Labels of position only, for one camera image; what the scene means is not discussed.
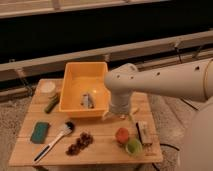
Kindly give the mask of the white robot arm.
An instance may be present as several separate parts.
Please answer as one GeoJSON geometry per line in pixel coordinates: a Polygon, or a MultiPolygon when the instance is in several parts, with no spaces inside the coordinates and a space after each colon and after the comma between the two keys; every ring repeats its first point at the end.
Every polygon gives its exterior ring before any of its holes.
{"type": "Polygon", "coordinates": [[[213,171],[213,59],[139,72],[127,63],[104,79],[109,112],[129,114],[134,91],[204,102],[185,132],[175,171],[213,171]]]}

